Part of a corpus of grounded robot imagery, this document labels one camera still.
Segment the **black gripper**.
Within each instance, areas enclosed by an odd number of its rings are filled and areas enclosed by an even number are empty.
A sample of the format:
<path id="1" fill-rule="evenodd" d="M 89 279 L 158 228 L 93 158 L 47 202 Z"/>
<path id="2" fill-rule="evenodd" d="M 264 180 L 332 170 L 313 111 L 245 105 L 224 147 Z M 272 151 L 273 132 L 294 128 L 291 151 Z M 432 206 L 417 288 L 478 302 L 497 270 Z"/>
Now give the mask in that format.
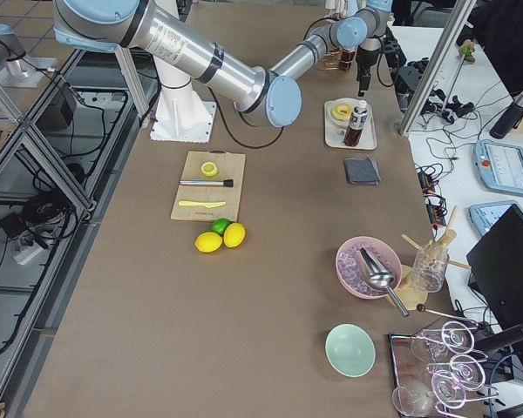
<path id="1" fill-rule="evenodd" d="M 380 50 L 381 43 L 379 41 L 363 41 L 357 47 L 356 62 L 359 97 L 363 97 L 370 87 L 370 69 L 377 63 Z"/>

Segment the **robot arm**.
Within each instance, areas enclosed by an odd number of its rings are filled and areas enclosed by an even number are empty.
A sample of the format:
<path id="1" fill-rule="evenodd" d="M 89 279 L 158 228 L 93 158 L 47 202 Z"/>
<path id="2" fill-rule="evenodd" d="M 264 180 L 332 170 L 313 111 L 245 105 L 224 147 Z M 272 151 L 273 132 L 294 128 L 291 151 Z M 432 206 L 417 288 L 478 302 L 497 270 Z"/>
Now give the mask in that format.
<path id="1" fill-rule="evenodd" d="M 53 19 L 61 44 L 104 52 L 139 47 L 231 99 L 248 125 L 281 128 L 302 108 L 296 80 L 329 51 L 383 35 L 391 6 L 369 1 L 353 16 L 312 30 L 269 70 L 247 66 L 154 1 L 56 1 Z"/>

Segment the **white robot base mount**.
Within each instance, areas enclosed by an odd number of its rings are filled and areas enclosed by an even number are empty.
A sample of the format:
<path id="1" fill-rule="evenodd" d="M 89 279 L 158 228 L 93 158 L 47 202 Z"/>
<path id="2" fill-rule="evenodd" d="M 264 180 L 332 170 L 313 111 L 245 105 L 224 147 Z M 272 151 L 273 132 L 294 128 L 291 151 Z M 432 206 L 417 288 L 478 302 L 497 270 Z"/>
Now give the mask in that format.
<path id="1" fill-rule="evenodd" d="M 166 28 L 166 17 L 178 17 L 175 1 L 156 1 L 155 11 L 160 13 L 152 20 L 153 54 L 161 93 L 151 131 L 154 141 L 174 141 L 205 144 L 209 141 L 214 122 L 215 104 L 200 99 L 192 86 L 192 79 L 183 71 L 163 60 L 164 40 L 171 44 L 184 44 L 173 30 Z"/>

